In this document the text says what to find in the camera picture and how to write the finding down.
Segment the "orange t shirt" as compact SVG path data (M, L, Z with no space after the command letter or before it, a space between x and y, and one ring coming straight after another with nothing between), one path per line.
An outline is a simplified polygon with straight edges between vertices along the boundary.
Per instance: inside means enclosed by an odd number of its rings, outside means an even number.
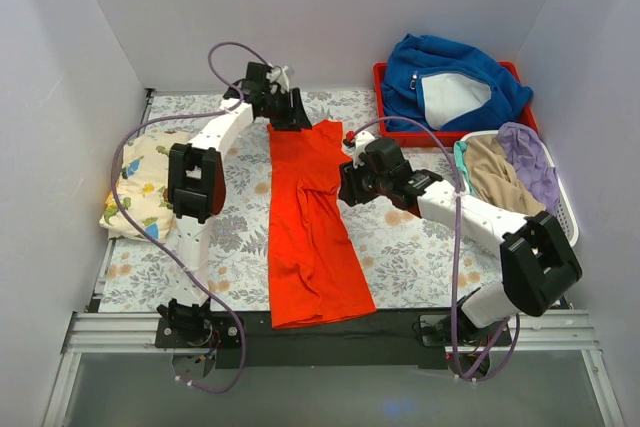
M375 312L338 207L341 123L271 129L268 285L275 329L335 323Z

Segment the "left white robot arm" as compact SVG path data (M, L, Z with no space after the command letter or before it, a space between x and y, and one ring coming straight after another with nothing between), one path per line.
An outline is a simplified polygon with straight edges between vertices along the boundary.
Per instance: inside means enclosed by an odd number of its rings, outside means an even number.
M168 201L177 228L177 257L184 277L171 300L158 307L165 331L193 346L215 343L208 277L209 242L214 217L226 199L223 160L236 138L255 119L276 130L299 132L311 123L300 90L290 86L291 68L259 62L247 65L245 77L228 88L218 116L188 143L169 150Z

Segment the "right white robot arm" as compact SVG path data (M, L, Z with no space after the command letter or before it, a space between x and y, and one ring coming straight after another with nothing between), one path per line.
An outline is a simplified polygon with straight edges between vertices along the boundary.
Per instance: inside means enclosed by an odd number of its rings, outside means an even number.
M353 153L340 167L340 200L353 207L385 197L400 210L472 239L500 261L501 280L456 301L454 312L427 335L475 344L508 317L542 316L581 279L581 265L554 215L510 212L459 192L442 176L413 169L390 138L362 131L348 134L344 143Z

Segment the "floral tablecloth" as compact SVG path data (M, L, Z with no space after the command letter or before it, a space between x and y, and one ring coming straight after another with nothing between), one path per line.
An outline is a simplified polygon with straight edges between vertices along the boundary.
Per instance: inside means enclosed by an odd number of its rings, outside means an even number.
M155 131L184 131L191 136L219 106L216 95L158 95L146 109ZM271 203L268 132L257 121L236 139L224 162L227 196L210 237L208 287L237 311L269 307L267 243ZM422 221L379 198L341 210L344 225L380 308L444 307L501 277L499 261L470 239L456 242L453 232ZM184 277L111 195L100 221L108 230L109 250L96 285L99 311L151 312L167 302ZM177 244L173 222L164 243Z

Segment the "blue zip jacket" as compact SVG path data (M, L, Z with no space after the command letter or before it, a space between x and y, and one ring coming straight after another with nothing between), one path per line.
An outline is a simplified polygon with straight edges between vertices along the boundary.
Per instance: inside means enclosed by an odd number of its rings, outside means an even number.
M533 98L506 67L476 47L406 35L380 83L391 132L497 130L517 121Z

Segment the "beige garment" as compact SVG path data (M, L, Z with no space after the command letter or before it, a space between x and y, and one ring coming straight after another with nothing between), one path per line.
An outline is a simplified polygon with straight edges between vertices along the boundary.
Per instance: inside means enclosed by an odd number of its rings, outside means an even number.
M470 185L480 200L528 216L545 210L519 180L495 136L481 135L467 140L464 162Z

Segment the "purple garment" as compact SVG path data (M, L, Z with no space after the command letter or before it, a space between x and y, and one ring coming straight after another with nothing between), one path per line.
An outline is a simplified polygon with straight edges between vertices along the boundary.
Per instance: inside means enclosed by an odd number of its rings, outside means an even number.
M556 214L561 197L557 172L538 134L523 124L509 122L500 127L496 138L524 187L548 212Z

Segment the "dinosaur print folded cloth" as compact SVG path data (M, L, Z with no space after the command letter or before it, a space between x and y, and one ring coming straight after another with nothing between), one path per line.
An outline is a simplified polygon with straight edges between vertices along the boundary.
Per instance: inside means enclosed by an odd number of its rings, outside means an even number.
M174 221L167 191L169 152L173 144L186 144L190 138L184 131L155 131L124 146L118 198L125 212L159 242L166 240Z

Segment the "red plastic tray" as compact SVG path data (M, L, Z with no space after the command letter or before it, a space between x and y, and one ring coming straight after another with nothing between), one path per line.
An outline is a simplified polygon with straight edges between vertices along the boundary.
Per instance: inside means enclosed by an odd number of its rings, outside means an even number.
M520 81L519 73L515 65L508 61L500 61L499 64L508 70L517 81ZM384 103L382 97L381 83L384 80L387 64L385 62L376 63L373 68L374 79L374 92L376 95L378 115L384 114ZM523 124L535 132L538 132L537 122L535 120L531 103L528 103L520 117L518 122ZM389 131L384 122L379 123L379 132L383 137L389 137L399 143L401 147L436 147L435 141L431 136L424 131L421 132L393 132ZM436 132L437 139L443 144L444 147L453 147L456 141L462 140L471 134L480 134L480 131L451 131L451 132Z

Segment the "white laundry basket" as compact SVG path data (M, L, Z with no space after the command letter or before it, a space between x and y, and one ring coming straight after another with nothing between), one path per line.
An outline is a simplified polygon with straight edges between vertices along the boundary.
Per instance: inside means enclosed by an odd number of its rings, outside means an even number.
M468 142L471 138L474 138L474 137L486 136L486 135L495 136L497 133L498 133L497 130L484 130L484 131L470 132L464 135L460 139L460 141ZM558 187L560 192L556 218L558 219L570 246L574 248L579 238L579 227L578 227L569 197L564 188L563 182L560 178L560 174L557 173L556 177L557 177L557 182L558 182Z

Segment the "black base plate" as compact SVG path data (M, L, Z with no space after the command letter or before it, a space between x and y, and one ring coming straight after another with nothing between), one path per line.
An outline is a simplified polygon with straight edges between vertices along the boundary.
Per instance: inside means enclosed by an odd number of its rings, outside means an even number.
M247 367L447 367L446 343L426 333L448 315L441 308L382 309L374 314L318 326L274 329L268 311L238 314L248 341ZM225 312L211 312L199 335L161 318L154 346L187 353L216 349L216 367L234 369L241 357L237 326Z

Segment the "aluminium frame rail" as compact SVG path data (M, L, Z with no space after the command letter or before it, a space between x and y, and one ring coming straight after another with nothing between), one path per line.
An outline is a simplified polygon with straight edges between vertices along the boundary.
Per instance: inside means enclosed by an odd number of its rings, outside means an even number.
M447 367L247 367L154 346L155 313L72 317L48 426L620 426L589 315L506 327L488 374Z

